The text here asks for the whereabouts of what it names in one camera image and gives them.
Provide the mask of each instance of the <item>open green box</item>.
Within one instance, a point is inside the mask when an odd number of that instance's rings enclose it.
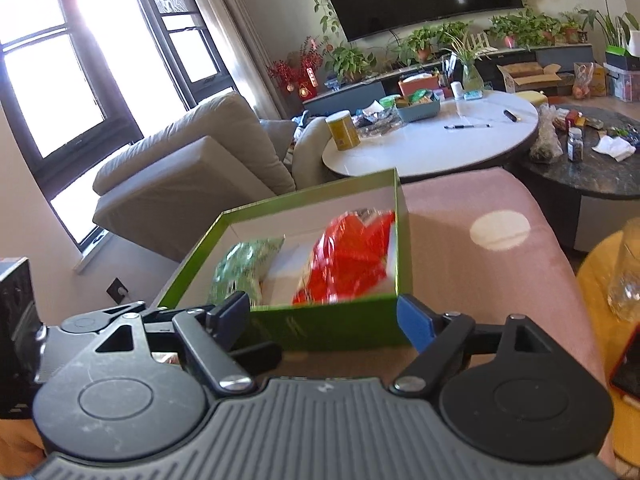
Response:
[[[289,303],[313,244],[333,218],[363,208],[396,212],[391,233],[396,254],[395,260],[393,256],[389,259],[395,278],[389,292],[293,308]],[[409,215],[396,170],[339,180],[222,213],[175,271],[154,306],[206,304],[214,269],[231,247],[282,235],[285,243],[272,265],[276,271],[263,284],[269,306],[252,311],[242,345],[272,340],[285,350],[338,351],[408,344],[396,322],[398,295],[412,291]]]

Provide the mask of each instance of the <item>yellow can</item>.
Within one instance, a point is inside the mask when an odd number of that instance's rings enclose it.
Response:
[[[360,143],[356,127],[351,120],[350,111],[343,110],[336,112],[328,116],[325,120],[339,151],[350,150]]]

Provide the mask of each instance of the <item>tv cabinet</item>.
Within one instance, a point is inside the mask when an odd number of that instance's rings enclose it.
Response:
[[[503,49],[489,54],[476,62],[478,72],[485,83],[491,83],[495,90],[505,90],[504,79],[498,65],[537,61],[542,66],[556,63],[561,66],[560,72],[574,71],[574,63],[588,63],[593,60],[593,48],[590,44],[560,44],[550,47],[539,47],[532,50],[523,48]],[[328,116],[341,110],[349,110],[352,114],[359,108],[366,108],[373,101],[386,95],[399,94],[398,82],[420,72],[431,72],[439,68],[441,62],[435,61],[424,65],[415,65],[393,70],[376,77],[368,78],[360,83],[346,85],[336,91],[329,91],[309,99],[303,103],[312,116]],[[457,63],[453,80],[462,80],[462,67]]]

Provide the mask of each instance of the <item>pen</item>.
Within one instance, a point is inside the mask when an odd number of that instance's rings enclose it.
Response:
[[[511,119],[511,121],[513,121],[514,123],[517,123],[517,122],[518,122],[518,118],[517,118],[515,115],[513,115],[510,111],[505,110],[505,111],[504,111],[504,114],[505,114],[508,118],[510,118],[510,119]]]
[[[451,126],[445,126],[445,130],[463,130],[466,128],[490,128],[490,124],[452,124]]]

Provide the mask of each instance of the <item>smartphone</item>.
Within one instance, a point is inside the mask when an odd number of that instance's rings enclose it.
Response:
[[[640,324],[614,368],[610,382],[626,396],[625,402],[640,409]]]

